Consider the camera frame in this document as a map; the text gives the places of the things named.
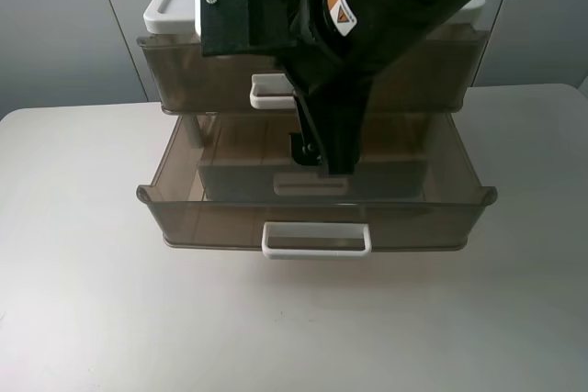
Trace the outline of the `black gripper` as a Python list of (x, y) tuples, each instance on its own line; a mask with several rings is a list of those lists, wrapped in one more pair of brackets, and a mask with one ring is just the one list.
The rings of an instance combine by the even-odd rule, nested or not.
[(323, 165), (349, 175), (359, 157), (359, 137), (374, 78), (431, 30), (428, 24), (362, 22), (343, 36), (329, 19), (296, 19), (296, 47), (280, 55), (298, 93), (311, 140), (289, 134), (290, 155), (301, 166)]

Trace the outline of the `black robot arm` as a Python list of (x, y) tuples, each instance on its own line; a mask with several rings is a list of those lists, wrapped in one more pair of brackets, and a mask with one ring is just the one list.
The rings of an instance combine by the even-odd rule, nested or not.
[(293, 159), (351, 174), (375, 77), (470, 0), (300, 0), (281, 58), (300, 131)]

